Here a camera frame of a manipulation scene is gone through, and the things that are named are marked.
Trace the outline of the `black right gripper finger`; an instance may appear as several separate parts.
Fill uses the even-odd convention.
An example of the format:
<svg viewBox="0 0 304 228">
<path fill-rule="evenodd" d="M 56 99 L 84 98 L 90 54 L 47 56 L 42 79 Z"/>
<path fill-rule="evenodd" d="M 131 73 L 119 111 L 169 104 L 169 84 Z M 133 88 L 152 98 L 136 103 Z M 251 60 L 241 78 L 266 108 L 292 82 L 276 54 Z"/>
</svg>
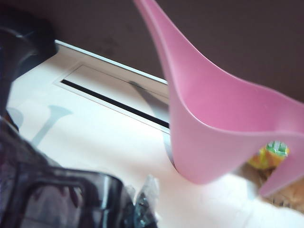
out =
<svg viewBox="0 0 304 228">
<path fill-rule="evenodd" d="M 30 228 L 59 228 L 62 213 L 55 203 L 45 205 L 36 197 L 38 205 L 30 208 L 30 215 L 17 211 L 30 198 L 32 186 L 55 185 L 61 188 L 62 169 L 45 154 L 23 139 L 6 119 L 0 120 L 0 220 L 10 215 L 29 220 Z"/>
</svg>

